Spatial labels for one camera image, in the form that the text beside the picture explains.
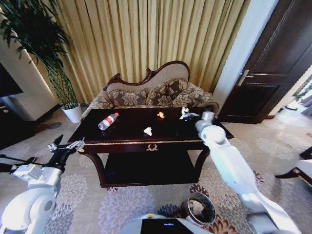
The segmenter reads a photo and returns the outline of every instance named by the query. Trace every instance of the white wall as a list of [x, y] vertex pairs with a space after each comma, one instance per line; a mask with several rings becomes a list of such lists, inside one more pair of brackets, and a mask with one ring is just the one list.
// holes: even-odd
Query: white wall
[[213, 93], [221, 107], [231, 93], [278, 0], [251, 0]]
[[12, 76], [22, 94], [4, 97], [4, 102], [9, 105], [22, 119], [37, 120], [51, 108], [57, 105], [52, 92], [44, 82], [41, 74], [32, 62], [26, 51], [23, 51], [21, 59], [16, 53], [17, 43], [11, 43], [8, 48], [5, 41], [0, 38], [0, 62]]
[[291, 101], [294, 100], [293, 94], [300, 88], [301, 85], [312, 76], [312, 65], [307, 69], [307, 71], [299, 78], [299, 80], [293, 85], [293, 87], [285, 94], [285, 96], [279, 101], [279, 103], [274, 107], [274, 109], [269, 113], [270, 116], [275, 116], [276, 113], [281, 109], [281, 107], [286, 106]]

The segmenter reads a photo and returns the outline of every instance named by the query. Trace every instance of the lower shelf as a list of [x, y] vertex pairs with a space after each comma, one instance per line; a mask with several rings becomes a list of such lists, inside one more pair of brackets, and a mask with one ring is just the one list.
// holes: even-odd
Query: lower shelf
[[197, 183], [187, 151], [109, 154], [102, 187]]

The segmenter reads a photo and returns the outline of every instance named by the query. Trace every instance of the table leg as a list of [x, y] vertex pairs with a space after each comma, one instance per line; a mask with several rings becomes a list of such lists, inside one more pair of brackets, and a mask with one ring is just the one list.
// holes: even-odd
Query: table leg
[[199, 181], [201, 169], [204, 165], [206, 158], [208, 157], [210, 150], [208, 147], [205, 147], [199, 154], [196, 163], [195, 163], [195, 177], [196, 180]]
[[106, 183], [105, 174], [104, 174], [104, 165], [103, 165], [101, 158], [97, 154], [84, 154], [84, 155], [93, 161], [97, 169], [100, 186], [103, 188], [107, 183]]

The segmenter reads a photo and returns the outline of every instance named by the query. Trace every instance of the table drawer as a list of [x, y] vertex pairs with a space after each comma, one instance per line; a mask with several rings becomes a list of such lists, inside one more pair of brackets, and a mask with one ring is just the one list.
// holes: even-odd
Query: table drawer
[[116, 144], [86, 144], [84, 152], [80, 153], [130, 153], [130, 152], [155, 152], [175, 149], [199, 150], [203, 149], [202, 141], [183, 141], [183, 142], [149, 142], [149, 143], [116, 143]]

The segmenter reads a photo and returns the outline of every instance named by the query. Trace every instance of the floor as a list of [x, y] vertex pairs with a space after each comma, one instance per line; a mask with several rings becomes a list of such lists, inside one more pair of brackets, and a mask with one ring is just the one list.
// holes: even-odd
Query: floor
[[[36, 156], [39, 162], [47, 162], [51, 155], [46, 145], [61, 134], [67, 140], [76, 127], [77, 124], [71, 123], [58, 110], [37, 127], [34, 137], [0, 153], [23, 159]], [[231, 144], [239, 149], [254, 170], [260, 191], [280, 204], [302, 233], [311, 233], [311, 188], [299, 178], [281, 180], [273, 175], [291, 169], [300, 159], [298, 154], [312, 145], [312, 119], [286, 109], [261, 124], [225, 123], [225, 127], [235, 136]], [[189, 154], [195, 162], [199, 151]], [[101, 158], [105, 161], [107, 155], [103, 154]], [[181, 203], [194, 191], [207, 194], [217, 209], [216, 220], [204, 229], [215, 234], [251, 233], [245, 219], [247, 211], [223, 182], [211, 159], [206, 160], [198, 184], [104, 189], [99, 187], [92, 162], [74, 154], [68, 159], [61, 184], [57, 208], [45, 233], [115, 234], [132, 218], [142, 214], [179, 217]], [[0, 213], [14, 196], [26, 190], [25, 183], [4, 173], [0, 175], [0, 187]]]

